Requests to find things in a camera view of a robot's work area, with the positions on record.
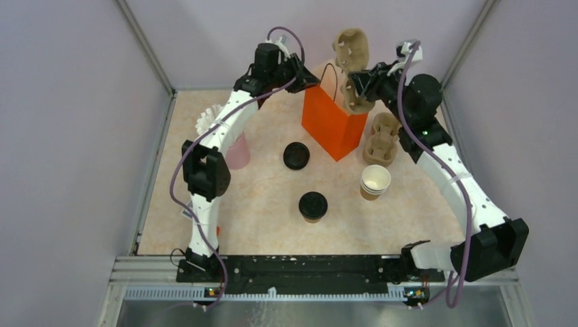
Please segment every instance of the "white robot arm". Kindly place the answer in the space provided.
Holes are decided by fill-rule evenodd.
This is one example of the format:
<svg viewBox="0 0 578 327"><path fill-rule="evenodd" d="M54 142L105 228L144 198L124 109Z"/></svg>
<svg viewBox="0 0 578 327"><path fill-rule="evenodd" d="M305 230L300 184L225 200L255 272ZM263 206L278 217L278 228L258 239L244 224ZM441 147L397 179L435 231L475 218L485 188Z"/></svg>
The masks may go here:
<svg viewBox="0 0 578 327"><path fill-rule="evenodd" d="M410 49L411 41L402 42L398 45L397 52L401 56L398 61L391 65L378 63L371 70L348 74L360 97L370 102L382 100L398 119L395 91L400 83L400 68L405 66ZM296 55L289 55L282 44L259 44L255 63L237 80L227 104L213 124L219 126L203 138L185 160L183 175L191 192L192 209L214 249L218 249L216 231L219 199L230 180L224 156L243 131L249 118L258 111L262 101L248 104L232 115L231 112L236 110L239 104L255 97L266 96L271 89L292 78L295 78L296 82L287 88L291 93L319 83L319 80L303 67ZM408 86L404 86L403 111L408 126L413 133L419 135L423 144L453 170L456 177L452 177L430 154L423 152L403 128L399 131L399 137L404 151L431 177L445 197L464 236L468 235L466 201L456 183L458 179L468 192L472 206L472 236L470 259L463 278L474 281L515 265L528 236L528 227L522 219L509 219L487 197L462 164L450 136L434 116L441 101L441 85L433 76L417 75ZM223 121L224 117L229 115L230 117ZM187 141L183 145L183 152L190 144L191 142ZM458 271L462 266L464 243L434 243L422 240L405 246L401 249L401 258L406 263L407 275L415 273L416 270L431 268ZM212 254L210 247L200 237L198 226L194 224L192 239L185 254L187 261L202 266L201 263Z"/></svg>

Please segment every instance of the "gray wall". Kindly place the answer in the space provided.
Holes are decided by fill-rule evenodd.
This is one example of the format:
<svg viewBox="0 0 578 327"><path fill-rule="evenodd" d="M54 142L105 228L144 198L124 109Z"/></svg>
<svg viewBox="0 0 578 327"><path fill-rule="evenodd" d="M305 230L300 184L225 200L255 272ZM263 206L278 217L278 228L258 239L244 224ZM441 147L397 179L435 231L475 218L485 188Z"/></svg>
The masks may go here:
<svg viewBox="0 0 578 327"><path fill-rule="evenodd" d="M0 2L0 326L93 326L168 95L114 1Z"/></svg>
<svg viewBox="0 0 578 327"><path fill-rule="evenodd" d="M348 27L366 32L370 65L394 60L398 41L418 38L425 60L412 74L441 78L485 0L127 2L171 83L182 89L232 86L277 25L301 38L308 67L333 58L331 43ZM295 41L289 49L298 52Z"/></svg>
<svg viewBox="0 0 578 327"><path fill-rule="evenodd" d="M540 326L576 326L578 2L501 1L449 87L477 181L530 238L518 264Z"/></svg>

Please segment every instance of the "black coffee lid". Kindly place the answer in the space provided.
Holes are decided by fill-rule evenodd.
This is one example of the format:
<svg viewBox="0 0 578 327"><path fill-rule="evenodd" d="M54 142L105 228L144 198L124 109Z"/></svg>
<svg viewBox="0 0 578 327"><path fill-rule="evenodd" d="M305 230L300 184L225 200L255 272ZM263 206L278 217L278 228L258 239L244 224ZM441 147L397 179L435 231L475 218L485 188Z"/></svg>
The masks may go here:
<svg viewBox="0 0 578 327"><path fill-rule="evenodd" d="M300 170L309 162L309 149L300 142L290 143L283 152L285 166L293 170Z"/></svg>
<svg viewBox="0 0 578 327"><path fill-rule="evenodd" d="M307 219L320 219L327 212L327 199L318 192L305 193L299 200L299 211Z"/></svg>

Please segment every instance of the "table surface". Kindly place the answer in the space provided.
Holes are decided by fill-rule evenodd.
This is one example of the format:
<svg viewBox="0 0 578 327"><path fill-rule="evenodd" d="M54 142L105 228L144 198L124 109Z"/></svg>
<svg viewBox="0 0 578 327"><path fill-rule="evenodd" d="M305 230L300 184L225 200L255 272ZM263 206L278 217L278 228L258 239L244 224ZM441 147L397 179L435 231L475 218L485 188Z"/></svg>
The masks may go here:
<svg viewBox="0 0 578 327"><path fill-rule="evenodd" d="M200 113L224 104L230 91L178 93L162 153L138 254L168 254L186 249L192 223L168 195L170 178L181 156L181 145L197 137ZM231 184L219 208L220 253L263 254L389 254L418 240L460 241L461 229L451 209L429 177L401 150L388 167L392 182L375 201L364 200L359 179L367 163L361 156L373 117L369 113L360 146L335 162L301 127L304 92L280 92L255 114L245 136L251 152L247 167L231 171ZM287 144L302 142L311 152L299 171L285 167ZM298 209L299 198L317 191L329 203L318 223L308 223ZM175 195L184 202L189 193L179 172Z"/></svg>

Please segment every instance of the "cable tie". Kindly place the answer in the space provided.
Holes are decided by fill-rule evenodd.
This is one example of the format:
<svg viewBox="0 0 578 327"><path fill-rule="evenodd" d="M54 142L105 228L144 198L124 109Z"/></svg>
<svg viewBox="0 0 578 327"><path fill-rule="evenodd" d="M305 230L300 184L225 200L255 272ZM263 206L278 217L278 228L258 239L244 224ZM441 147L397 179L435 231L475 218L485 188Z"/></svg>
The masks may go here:
<svg viewBox="0 0 578 327"><path fill-rule="evenodd" d="M446 184L446 186L444 186L444 189L442 190L442 194L445 194L445 193L446 193L446 190L448 189L448 187L451 187L451 185L452 185L453 183L456 183L457 181L460 181L460 180L462 180L462 179L464 179L464 178L470 178L470 177L472 177L472 174L470 174L469 172L464 172L464 173L461 173L461 174L456 174L454 177L452 177L452 178L450 178L450 179L448 180L448 183Z"/></svg>

